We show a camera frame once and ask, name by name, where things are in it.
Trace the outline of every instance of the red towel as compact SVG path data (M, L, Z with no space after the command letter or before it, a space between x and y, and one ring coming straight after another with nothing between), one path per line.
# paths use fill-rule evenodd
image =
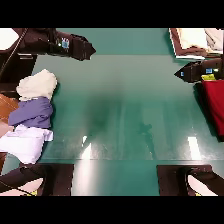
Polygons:
M224 80L202 81L219 136L224 136Z

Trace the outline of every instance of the black cable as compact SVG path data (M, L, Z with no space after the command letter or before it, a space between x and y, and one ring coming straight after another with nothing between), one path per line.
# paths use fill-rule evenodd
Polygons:
M9 56L9 58L7 59L6 63L2 66L1 68L1 71L0 71L0 81L1 81L1 78L2 78L2 74L3 72L5 71L6 69L6 66L9 64L9 61L11 60L11 58L15 55L21 41L23 40L23 38L25 37L27 31L28 31L29 28L25 28L24 32L22 33L21 37L19 38L14 50L12 51L11 55Z
M3 184L4 186L10 188L10 189L17 190L17 191L21 191L21 192L26 193L26 194L28 194L28 195L30 195L30 196L34 196L34 195L31 194L30 192L21 190L21 189L19 189L18 187L11 187L11 186L9 186L8 184L4 183L4 182L1 181L1 180L0 180L0 183Z

